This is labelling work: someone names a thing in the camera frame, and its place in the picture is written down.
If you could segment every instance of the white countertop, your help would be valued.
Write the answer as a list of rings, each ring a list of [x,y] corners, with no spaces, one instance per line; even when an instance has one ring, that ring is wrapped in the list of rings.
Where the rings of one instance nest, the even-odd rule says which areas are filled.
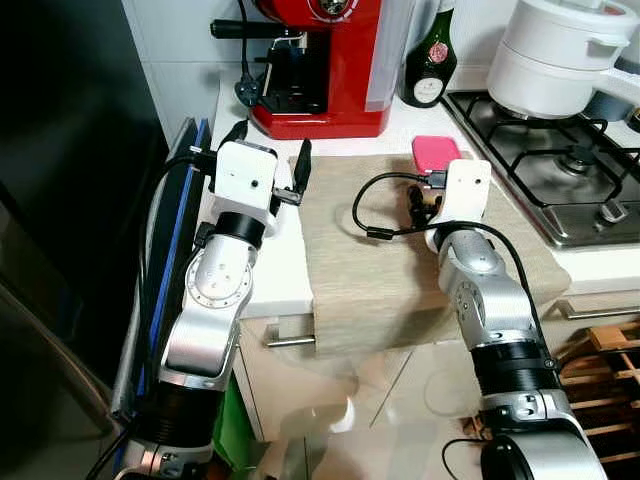
[[[233,93],[237,78],[239,70],[236,69],[230,69],[221,75],[212,134],[213,149],[217,148],[233,124],[247,115],[247,109],[240,105]],[[633,132],[623,122],[612,123],[608,132],[622,146],[640,145],[640,134]],[[408,154],[411,153],[411,141],[417,135],[452,137],[461,151],[472,152],[477,156],[476,149],[442,106],[417,109],[405,105],[398,98],[393,101],[389,124],[379,137],[312,140],[312,155]],[[278,153],[276,184],[290,185],[288,159],[297,156],[301,141],[273,140],[252,124],[249,125],[247,141],[273,148]],[[313,171],[310,181],[313,182]],[[207,220],[212,202],[213,195],[205,186],[199,221]],[[297,209],[283,205],[278,214],[278,225],[278,233],[266,238],[260,251],[254,269],[254,292],[244,317],[312,312],[313,296]],[[572,278],[572,285],[567,293],[640,289],[640,244],[550,250]]]

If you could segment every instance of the gas stove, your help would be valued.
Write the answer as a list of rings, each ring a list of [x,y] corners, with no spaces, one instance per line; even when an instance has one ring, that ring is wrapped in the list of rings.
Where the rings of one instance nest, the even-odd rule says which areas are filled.
[[[606,120],[523,118],[486,91],[443,103],[553,246],[640,242],[640,145],[618,146]]]

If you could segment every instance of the pink sponge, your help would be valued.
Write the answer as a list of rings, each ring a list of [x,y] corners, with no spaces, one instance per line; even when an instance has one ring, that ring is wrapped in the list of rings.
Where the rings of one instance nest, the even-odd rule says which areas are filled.
[[[421,174],[446,170],[452,160],[460,158],[453,138],[422,135],[413,139],[413,161]]]

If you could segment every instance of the green glass bottle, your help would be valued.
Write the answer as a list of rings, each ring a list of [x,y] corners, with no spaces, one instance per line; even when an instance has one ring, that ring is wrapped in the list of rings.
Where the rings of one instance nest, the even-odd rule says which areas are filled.
[[[458,60],[449,30],[454,0],[442,0],[431,30],[407,55],[400,98],[414,107],[435,105],[444,93]]]

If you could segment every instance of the red espresso machine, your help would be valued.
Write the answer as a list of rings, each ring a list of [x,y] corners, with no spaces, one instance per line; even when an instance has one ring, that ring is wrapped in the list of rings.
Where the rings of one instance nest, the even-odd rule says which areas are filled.
[[[236,85],[270,137],[375,137],[387,124],[414,2],[254,0],[277,23],[215,20],[211,32],[274,39],[264,73]],[[243,98],[250,90],[255,97]]]

